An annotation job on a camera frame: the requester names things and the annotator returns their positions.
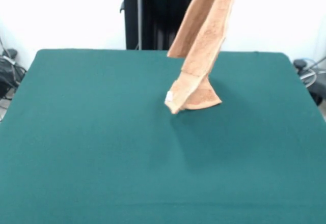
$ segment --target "black object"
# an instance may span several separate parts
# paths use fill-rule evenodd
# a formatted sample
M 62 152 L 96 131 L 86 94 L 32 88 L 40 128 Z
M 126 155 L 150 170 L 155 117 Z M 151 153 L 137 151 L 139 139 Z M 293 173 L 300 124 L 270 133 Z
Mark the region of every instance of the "black object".
M 191 0 L 124 0 L 127 49 L 168 50 Z
M 307 62 L 304 60 L 294 60 L 293 65 L 298 69 L 298 73 L 302 73 L 307 66 Z
M 10 89 L 18 88 L 25 74 L 26 70 L 12 59 L 0 56 L 0 99 L 4 98 Z
M 13 48 L 9 48 L 9 49 L 6 49 L 2 52 L 2 56 L 6 56 L 8 58 L 11 58 L 12 60 L 14 60 L 18 55 L 18 52 L 16 49 L 13 49 Z
M 298 75 L 304 75 L 307 73 L 307 62 L 305 60 L 294 60 L 293 65 L 297 69 Z M 324 99 L 326 99 L 326 74 L 319 74 L 319 69 L 312 69 L 317 74 L 316 81 L 308 87 L 308 91 L 315 101 L 316 105 L 319 106 Z

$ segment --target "green felt surface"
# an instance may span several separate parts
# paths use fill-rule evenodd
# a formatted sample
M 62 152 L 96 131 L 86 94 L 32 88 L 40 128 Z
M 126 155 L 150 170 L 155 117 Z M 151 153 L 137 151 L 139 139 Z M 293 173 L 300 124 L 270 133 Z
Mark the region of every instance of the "green felt surface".
M 222 52 L 223 103 L 174 116 L 182 62 L 38 52 L 0 124 L 0 223 L 326 223 L 326 126 L 288 58 Z

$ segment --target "white wall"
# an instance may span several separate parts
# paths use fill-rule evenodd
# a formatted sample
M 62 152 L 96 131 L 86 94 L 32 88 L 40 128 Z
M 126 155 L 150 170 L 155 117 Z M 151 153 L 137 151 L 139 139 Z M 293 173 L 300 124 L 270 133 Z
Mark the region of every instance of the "white wall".
M 41 48 L 124 49 L 123 0 L 2 0 L 0 35 L 29 67 Z M 235 0 L 223 50 L 326 54 L 325 0 Z

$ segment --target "cable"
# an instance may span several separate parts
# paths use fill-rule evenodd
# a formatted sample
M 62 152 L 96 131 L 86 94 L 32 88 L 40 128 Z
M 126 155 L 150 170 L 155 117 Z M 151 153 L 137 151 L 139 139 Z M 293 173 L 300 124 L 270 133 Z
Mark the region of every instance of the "cable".
M 324 60 L 326 60 L 326 56 L 324 58 L 322 58 L 321 60 L 319 60 L 318 62 L 316 62 L 315 64 L 312 64 L 311 66 L 309 66 L 308 68 L 306 68 L 305 70 L 310 70 L 311 68 L 314 68 L 315 66 L 318 66 L 321 62 L 323 62 Z
M 1 37 L 0 37 L 0 45 L 1 45 L 2 49 L 6 52 L 6 54 L 8 55 L 8 57 L 11 58 L 10 53 L 5 49 L 4 44 L 2 43 Z
M 312 60 L 312 59 L 309 59 L 309 58 L 302 58 L 302 60 L 305 60 L 305 61 L 310 61 L 312 62 L 313 64 L 316 64 L 317 68 L 319 68 L 318 64 L 316 63 L 316 61 Z
M 303 76 L 300 76 L 300 79 L 301 79 L 301 80 L 305 80 L 305 79 L 307 79 L 307 78 L 313 76 L 312 81 L 309 82 L 308 84 L 305 84 L 305 85 L 306 85 L 306 88 L 308 88 L 308 87 L 310 87 L 311 85 L 313 85 L 313 84 L 316 82 L 316 80 L 317 80 L 317 73 L 316 73 L 314 70 L 312 70 L 312 69 L 309 69 L 308 71 L 310 71 L 309 74 L 305 74 L 305 75 L 303 75 Z

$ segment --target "gray cable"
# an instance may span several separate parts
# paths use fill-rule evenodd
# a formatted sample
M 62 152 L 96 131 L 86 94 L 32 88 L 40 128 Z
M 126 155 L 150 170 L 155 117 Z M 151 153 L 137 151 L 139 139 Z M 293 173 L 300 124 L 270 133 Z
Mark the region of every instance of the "gray cable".
M 310 71 L 310 74 L 306 74 L 306 75 L 303 75 L 303 76 L 300 77 L 301 80 L 304 80 L 304 79 L 307 79 L 307 78 L 313 76 L 312 81 L 309 82 L 308 84 L 306 84 L 306 88 L 308 88 L 311 85 L 313 85 L 316 82 L 316 80 L 317 80 L 317 73 L 314 70 L 312 70 L 312 69 L 309 69 L 308 71 Z
M 10 53 L 5 49 L 4 44 L 2 43 L 1 37 L 0 37 L 0 45 L 1 45 L 2 49 L 6 52 L 8 57 L 11 58 Z
M 326 60 L 326 56 L 324 58 L 322 58 L 321 60 L 319 60 L 318 62 L 312 64 L 311 66 L 309 66 L 307 69 L 305 70 L 310 70 L 311 68 L 314 68 L 315 66 L 319 65 L 321 62 Z

